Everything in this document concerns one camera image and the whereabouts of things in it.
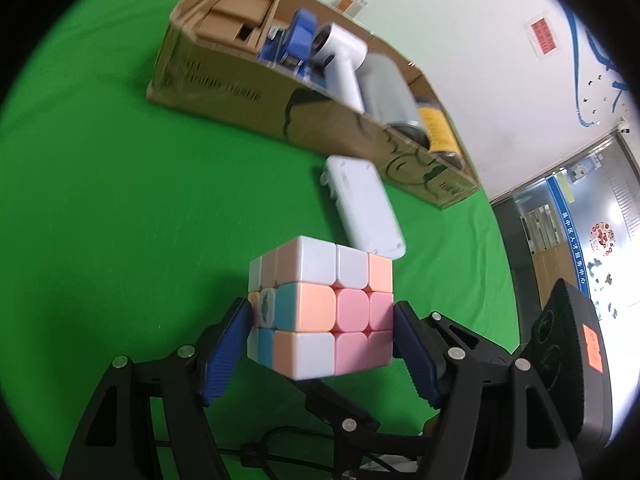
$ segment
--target open cardboard box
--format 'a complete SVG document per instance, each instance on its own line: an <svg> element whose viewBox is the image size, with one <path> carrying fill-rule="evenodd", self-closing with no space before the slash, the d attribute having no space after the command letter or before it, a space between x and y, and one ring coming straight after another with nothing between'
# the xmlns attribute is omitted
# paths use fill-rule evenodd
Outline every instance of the open cardboard box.
<svg viewBox="0 0 640 480"><path fill-rule="evenodd" d="M438 101L414 63L317 0L251 0L253 7L249 10L239 6L238 1L243 0L181 0L176 5L147 88L150 101L255 130L325 155L369 159L385 180L441 208L460 202L479 189L478 176L459 137L464 171L367 114L361 115L335 101L320 87L293 78L281 67L258 62L255 56L271 25L287 25L298 8L306 7L317 15L319 25L335 22L362 38L370 52L389 56L414 96ZM223 41L216 37L226 33L228 39L228 31L234 33L233 27L227 27L226 32L203 33L202 24L212 13L244 20L248 26L262 16L254 27L259 30L255 46L237 38Z"/></svg>

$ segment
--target yellow label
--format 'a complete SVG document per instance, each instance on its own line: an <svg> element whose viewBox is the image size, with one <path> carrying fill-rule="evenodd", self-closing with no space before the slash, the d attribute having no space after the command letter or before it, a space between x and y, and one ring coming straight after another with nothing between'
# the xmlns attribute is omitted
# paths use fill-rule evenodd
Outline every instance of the yellow label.
<svg viewBox="0 0 640 480"><path fill-rule="evenodd" d="M456 136L453 134L453 130L449 126L449 121L447 121L444 113L430 106L420 106L418 111L429 136L429 151L452 152L457 156L462 156Z"/></svg>
<svg viewBox="0 0 640 480"><path fill-rule="evenodd" d="M566 180L564 173L559 172L556 173L556 180L558 181L558 185L560 186L560 191L564 195L564 199L568 204L572 204L575 202L574 194L571 192L571 186Z"/></svg>

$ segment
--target blue sticker strip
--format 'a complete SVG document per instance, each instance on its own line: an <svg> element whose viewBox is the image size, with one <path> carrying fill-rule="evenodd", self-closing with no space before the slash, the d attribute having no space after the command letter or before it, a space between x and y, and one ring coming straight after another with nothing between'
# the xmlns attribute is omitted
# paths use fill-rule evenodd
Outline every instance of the blue sticker strip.
<svg viewBox="0 0 640 480"><path fill-rule="evenodd" d="M580 74L580 58L578 53L578 29L575 24L575 15L569 7L567 7L564 3L561 2L562 10L566 14L566 20L569 22L569 29L571 30L571 41L574 46L574 90L575 90L575 111L578 113L578 120L580 124L585 128L589 126L593 126L595 123L592 121L588 123L582 118L580 113L580 104L578 99L578 76Z"/></svg>
<svg viewBox="0 0 640 480"><path fill-rule="evenodd" d="M584 265L584 257L582 256L582 248L580 240L578 239L578 233L574 228L574 219L571 217L571 212L569 211L566 200L564 200L562 191L560 191L556 178L554 176L550 176L546 180L546 185L554 199L556 209L558 210L558 213L560 213L560 220L562 222L562 227L564 228L564 234L566 235L566 239L569 241L569 248L571 249L571 256L574 261L575 277L578 281L578 287L580 288L581 293L590 298L591 292L589 290L587 270Z"/></svg>
<svg viewBox="0 0 640 480"><path fill-rule="evenodd" d="M588 128L589 126L593 126L595 123L586 122L582 118L582 115L580 113L580 104L579 104L580 103L580 98L578 97L578 74L580 73L580 53L578 52L578 30L577 30L577 25L576 25L576 22L575 22L575 14L564 3L560 2L560 1L559 1L559 3L562 6L562 10L564 10L564 13L566 14L566 20L569 23L569 29L571 30L571 40L572 40L572 44L573 44L573 47L574 47L575 110L578 113L578 120L580 121L580 124L582 126L584 126L585 128ZM587 36L587 42L589 43L589 47L591 49L591 52L593 53L593 56L598 61L598 63L603 65L606 71L613 70L614 72L618 72L618 69L617 69L615 63L613 63L612 60L610 60L605 54L603 54L600 51L598 45L596 44L596 40L593 37L593 35L588 30L585 30L585 34ZM614 81L611 84L611 86L613 86L613 88L616 88L616 89L620 90L618 92L618 95L616 96L616 99L613 101L613 105L611 106L611 113L613 113L613 112L616 111L616 105L618 104L618 100L620 99L620 95L622 94L623 91L627 90L627 87L626 87L625 83L622 83L620 81Z"/></svg>

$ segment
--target green backdrop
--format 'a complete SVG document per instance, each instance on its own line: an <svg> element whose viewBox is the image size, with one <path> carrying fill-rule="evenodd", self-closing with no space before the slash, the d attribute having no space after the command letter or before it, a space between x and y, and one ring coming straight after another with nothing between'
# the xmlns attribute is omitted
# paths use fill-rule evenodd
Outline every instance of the green backdrop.
<svg viewBox="0 0 640 480"><path fill-rule="evenodd" d="M2 110L0 384L55 472L115 355L194 341L245 293L249 261L294 236L346 241L318 186L321 156L145 101L177 1L81 0ZM511 275L484 193L441 211L387 190L408 246L396 298L514 349ZM330 383L383 431L417 433L433 415L399 360ZM281 424L318 427L301 394L245 358L207 415L225 447ZM326 450L281 441L298 456Z"/></svg>

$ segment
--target pink cube sticker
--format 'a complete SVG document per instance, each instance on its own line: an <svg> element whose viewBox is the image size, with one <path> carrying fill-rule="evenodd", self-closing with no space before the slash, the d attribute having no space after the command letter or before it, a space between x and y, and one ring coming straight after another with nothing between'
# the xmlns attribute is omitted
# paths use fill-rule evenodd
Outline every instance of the pink cube sticker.
<svg viewBox="0 0 640 480"><path fill-rule="evenodd" d="M260 288L276 286L276 249L262 255L260 265Z"/></svg>
<svg viewBox="0 0 640 480"><path fill-rule="evenodd" d="M389 292L370 292L369 330L393 330L394 295Z"/></svg>
<svg viewBox="0 0 640 480"><path fill-rule="evenodd" d="M369 366L369 341L363 332L335 334L335 375L353 374Z"/></svg>
<svg viewBox="0 0 640 480"><path fill-rule="evenodd" d="M384 332L369 332L369 364L368 368L388 366L394 354L394 333L391 330Z"/></svg>
<svg viewBox="0 0 640 480"><path fill-rule="evenodd" d="M363 332L369 324L369 297L364 290L340 288L335 291L334 332Z"/></svg>
<svg viewBox="0 0 640 480"><path fill-rule="evenodd" d="M369 254L369 292L393 292L393 266L391 260Z"/></svg>

